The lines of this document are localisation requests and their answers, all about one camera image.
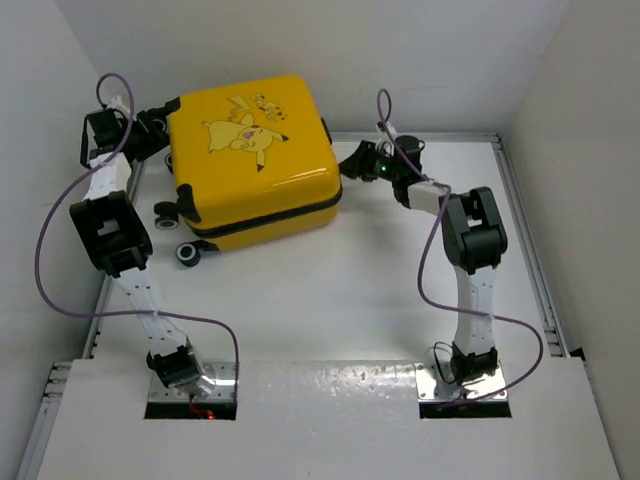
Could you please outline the yellow suitcase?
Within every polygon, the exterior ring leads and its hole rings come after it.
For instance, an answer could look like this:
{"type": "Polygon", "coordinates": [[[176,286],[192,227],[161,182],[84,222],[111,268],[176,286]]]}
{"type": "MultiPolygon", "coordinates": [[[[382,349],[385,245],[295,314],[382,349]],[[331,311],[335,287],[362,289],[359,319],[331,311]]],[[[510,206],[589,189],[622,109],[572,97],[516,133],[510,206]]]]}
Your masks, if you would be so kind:
{"type": "Polygon", "coordinates": [[[332,140],[305,80],[281,75],[177,97],[165,158],[176,198],[154,206],[161,230],[184,222],[177,260],[251,247],[330,224],[343,187],[332,140]]]}

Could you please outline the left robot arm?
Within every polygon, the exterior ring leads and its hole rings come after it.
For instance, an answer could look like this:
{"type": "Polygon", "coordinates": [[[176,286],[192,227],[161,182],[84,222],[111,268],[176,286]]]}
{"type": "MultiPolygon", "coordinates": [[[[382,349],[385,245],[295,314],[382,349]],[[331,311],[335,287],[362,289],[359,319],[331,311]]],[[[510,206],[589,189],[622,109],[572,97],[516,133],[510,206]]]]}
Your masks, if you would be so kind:
{"type": "Polygon", "coordinates": [[[164,387],[204,399],[216,381],[206,375],[188,336],[160,313],[159,290],[148,268],[152,242],[127,193],[132,168],[118,147],[126,131],[123,116],[104,108],[85,117],[81,159],[90,183],[69,213],[91,263],[128,297],[149,341],[148,367],[164,387]]]}

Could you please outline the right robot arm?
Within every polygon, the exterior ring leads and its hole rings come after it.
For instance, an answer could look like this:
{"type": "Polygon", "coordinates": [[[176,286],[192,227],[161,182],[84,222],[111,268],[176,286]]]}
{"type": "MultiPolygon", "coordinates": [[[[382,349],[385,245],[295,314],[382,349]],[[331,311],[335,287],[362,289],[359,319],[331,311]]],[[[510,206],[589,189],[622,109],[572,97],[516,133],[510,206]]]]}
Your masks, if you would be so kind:
{"type": "Polygon", "coordinates": [[[421,170],[423,141],[402,135],[395,141],[362,141],[340,162],[342,175],[364,182],[384,179],[394,198],[407,209],[436,216],[443,249],[454,268],[458,301],[457,327],[451,344],[451,381],[464,385],[498,367],[493,335],[493,283],[508,247],[493,192],[478,187],[456,194],[421,170]]]}

